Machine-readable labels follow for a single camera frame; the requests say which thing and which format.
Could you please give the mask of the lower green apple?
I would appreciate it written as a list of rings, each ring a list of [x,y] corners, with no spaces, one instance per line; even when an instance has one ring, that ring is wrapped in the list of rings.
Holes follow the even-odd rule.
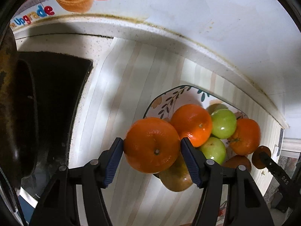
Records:
[[[203,145],[198,147],[207,159],[212,159],[222,165],[226,159],[226,147],[224,143],[215,137],[210,137]]]

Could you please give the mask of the dark orange tangerine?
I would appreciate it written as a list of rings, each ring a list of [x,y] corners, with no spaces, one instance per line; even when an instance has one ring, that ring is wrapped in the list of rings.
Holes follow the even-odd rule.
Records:
[[[244,165],[251,172],[252,166],[250,160],[245,156],[235,155],[223,164],[223,167],[237,168],[239,165]]]

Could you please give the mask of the brown-green pear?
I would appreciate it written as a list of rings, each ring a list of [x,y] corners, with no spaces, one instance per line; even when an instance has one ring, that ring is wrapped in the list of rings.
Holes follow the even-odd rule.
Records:
[[[159,173],[159,178],[162,184],[168,190],[173,192],[184,191],[193,184],[188,168],[181,154],[179,154],[174,164]]]

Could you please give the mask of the striped cat counter mat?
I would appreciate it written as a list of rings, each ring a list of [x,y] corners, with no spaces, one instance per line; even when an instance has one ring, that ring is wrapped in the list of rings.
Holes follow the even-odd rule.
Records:
[[[75,54],[93,61],[72,131],[68,165],[85,165],[124,137],[143,117],[156,97],[179,85],[191,85],[213,94],[258,122],[261,143],[273,155],[279,148],[281,126],[248,95],[214,72],[170,51],[120,38],[85,37]],[[202,191],[167,190],[150,174],[132,169],[121,159],[113,183],[104,190],[114,225],[182,225],[191,223]]]

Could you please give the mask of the green apple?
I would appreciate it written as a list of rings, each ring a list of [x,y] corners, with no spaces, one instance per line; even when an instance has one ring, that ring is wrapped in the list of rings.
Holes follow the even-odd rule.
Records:
[[[219,139],[228,139],[236,131],[237,119],[229,109],[219,109],[211,114],[211,134]]]
[[[222,165],[226,159],[226,147],[224,143],[215,137],[210,137],[203,145],[198,147],[207,159],[212,159]]]

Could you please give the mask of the floral ceramic fruit plate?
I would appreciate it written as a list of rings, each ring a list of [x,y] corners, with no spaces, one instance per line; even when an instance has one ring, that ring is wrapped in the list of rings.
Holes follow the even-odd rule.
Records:
[[[157,96],[148,106],[143,117],[157,117],[170,121],[174,112],[186,104],[200,105],[209,113],[228,108],[237,119],[248,118],[243,111],[219,97],[189,85],[175,87]],[[180,192],[172,192],[162,185],[159,191],[162,204],[155,206],[158,212],[165,214],[160,225],[190,225],[196,214],[202,192],[203,190],[195,184]]]

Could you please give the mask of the upper green apple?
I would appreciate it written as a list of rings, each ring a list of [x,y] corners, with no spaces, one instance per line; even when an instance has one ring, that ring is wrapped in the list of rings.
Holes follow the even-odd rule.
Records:
[[[219,109],[211,114],[211,134],[219,139],[228,139],[236,131],[237,119],[229,109]]]

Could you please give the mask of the small red fruit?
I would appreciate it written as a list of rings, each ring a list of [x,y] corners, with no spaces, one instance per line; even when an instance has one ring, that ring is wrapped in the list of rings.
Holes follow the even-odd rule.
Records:
[[[252,164],[257,169],[266,168],[267,162],[270,161],[271,151],[267,146],[259,146],[252,154]]]

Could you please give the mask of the large orange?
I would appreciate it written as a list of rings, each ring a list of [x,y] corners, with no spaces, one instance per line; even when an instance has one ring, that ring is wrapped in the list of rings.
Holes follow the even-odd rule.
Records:
[[[234,134],[228,138],[230,148],[234,153],[247,156],[259,146],[261,130],[256,121],[248,118],[238,119]]]

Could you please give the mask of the black gas stove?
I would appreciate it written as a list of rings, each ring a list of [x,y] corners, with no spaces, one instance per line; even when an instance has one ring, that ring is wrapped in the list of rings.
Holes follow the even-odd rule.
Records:
[[[37,144],[36,169],[49,176],[66,163],[71,132],[92,61],[53,52],[19,52],[32,80]]]

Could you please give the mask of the steel wok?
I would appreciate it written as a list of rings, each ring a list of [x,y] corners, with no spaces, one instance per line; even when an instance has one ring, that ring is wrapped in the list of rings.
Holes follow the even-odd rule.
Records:
[[[12,30],[1,39],[1,169],[18,191],[37,163],[35,84],[30,65],[18,57]]]

